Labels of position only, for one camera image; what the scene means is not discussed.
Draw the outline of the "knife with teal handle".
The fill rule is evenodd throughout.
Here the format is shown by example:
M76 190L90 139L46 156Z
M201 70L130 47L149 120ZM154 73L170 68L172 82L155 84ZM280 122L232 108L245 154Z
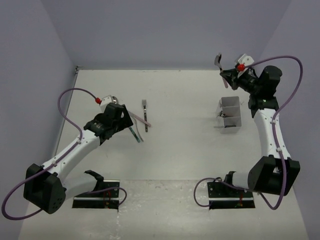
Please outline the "knife with teal handle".
M134 136L135 140L136 140L138 143L140 143L141 140L140 140L140 138L138 137L138 135L136 134L136 132L133 130L133 128L132 128L132 127L129 127L129 130L130 130L130 132L132 133L132 135Z

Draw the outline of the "spoon with pink handle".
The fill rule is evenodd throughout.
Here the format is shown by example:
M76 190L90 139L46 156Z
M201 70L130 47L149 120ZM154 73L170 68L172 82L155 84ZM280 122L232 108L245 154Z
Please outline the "spoon with pink handle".
M214 59L214 65L219 68L220 72L223 70L221 66L221 58L222 58L222 54L219 52ZM222 81L223 81L224 87L227 89L229 86L227 81L223 77L222 77Z

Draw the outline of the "knife with dark handle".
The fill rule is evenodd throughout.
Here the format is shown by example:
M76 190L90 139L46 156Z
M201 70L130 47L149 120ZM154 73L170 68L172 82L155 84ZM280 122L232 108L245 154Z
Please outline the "knife with dark handle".
M226 129L226 128L236 128L236 127L237 126L235 124L214 126L215 129Z

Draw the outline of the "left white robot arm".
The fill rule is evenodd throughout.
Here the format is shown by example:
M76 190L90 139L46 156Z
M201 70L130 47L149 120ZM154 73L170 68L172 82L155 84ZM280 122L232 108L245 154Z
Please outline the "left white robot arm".
M132 125L124 104L107 104L104 112L89 121L68 147L42 165L34 163L26 170L23 197L46 213L53 214L69 198L80 194L97 197L112 191L112 187L104 188L104 177L95 171L86 170L76 178L68 179L67 176L89 153Z

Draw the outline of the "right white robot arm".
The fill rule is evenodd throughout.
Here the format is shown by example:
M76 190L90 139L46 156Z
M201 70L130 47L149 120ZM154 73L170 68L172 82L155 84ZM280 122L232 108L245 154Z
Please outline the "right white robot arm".
M233 197L242 189L286 196L300 172L300 163L287 150L280 129L279 104L275 97L282 71L266 66L257 76L253 68L240 74L237 69L221 70L220 76L233 90L249 93L248 108L257 126L261 159L247 174L230 171L225 177L223 191Z

